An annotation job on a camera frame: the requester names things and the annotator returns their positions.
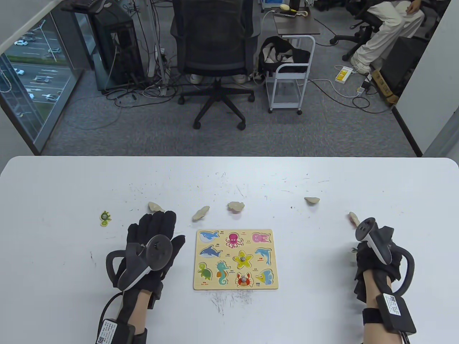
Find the parked car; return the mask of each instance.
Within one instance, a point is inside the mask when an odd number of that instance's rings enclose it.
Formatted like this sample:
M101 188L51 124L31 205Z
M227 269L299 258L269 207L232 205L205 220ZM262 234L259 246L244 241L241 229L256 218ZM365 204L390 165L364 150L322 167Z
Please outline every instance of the parked car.
M53 54L60 54L60 53L62 52L62 50L61 50L61 48L52 48L52 49L49 48L49 49L48 49L48 52L49 52L49 53L52 52Z
M14 42L14 45L27 45L27 44L28 44L28 42L23 40L23 39L20 39L20 40Z
M28 42L35 42L35 37L33 37L33 36L22 36L21 40L28 41Z
M59 99L58 95L55 94L44 94L47 101L57 101Z
M38 83L49 83L50 82L50 78L48 77L41 77L41 76L36 76L32 79L33 81L36 81Z

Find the computer tower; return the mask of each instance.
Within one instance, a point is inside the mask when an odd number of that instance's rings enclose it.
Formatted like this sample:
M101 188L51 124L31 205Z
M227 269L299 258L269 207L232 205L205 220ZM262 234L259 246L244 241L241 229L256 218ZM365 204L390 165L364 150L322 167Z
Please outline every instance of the computer tower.
M427 47L417 38L397 38L380 72L391 91L400 96Z
M119 85L143 82L145 74L131 17L109 0L93 15L93 29L102 65L110 79Z

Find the turtle puzzle piece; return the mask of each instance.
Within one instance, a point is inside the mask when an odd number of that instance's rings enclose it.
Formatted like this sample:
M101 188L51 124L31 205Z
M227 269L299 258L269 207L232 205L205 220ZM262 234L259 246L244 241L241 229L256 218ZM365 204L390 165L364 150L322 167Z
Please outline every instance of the turtle puzzle piece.
M102 214L101 214L101 226L102 227L107 227L108 226L108 222L112 220L112 216L110 215L109 212L107 211L104 211Z

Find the white wall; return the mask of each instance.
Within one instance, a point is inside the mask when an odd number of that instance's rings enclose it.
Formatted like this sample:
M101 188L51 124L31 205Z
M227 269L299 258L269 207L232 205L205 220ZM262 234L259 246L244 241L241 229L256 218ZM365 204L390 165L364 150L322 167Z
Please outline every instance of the white wall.
M6 163L18 155L33 155L33 153L0 108L0 173Z
M451 1L396 105L425 153L459 106L459 1Z
M0 54L62 0L0 0Z

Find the white cart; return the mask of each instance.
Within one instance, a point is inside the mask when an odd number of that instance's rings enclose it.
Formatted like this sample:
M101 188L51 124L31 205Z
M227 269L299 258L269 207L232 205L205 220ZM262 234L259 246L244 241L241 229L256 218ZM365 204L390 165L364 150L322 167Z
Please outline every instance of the white cart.
M311 35L282 35L281 37L288 39L295 48L301 47L303 39L310 39L312 41L311 55L309 63L284 63L276 69L276 72L272 76L269 76L269 73L266 72L266 91L268 92L269 101L268 112L272 113L273 109L297 108L297 114L301 115L301 104L314 56L315 39ZM308 68L304 73L281 72L282 68L295 66Z

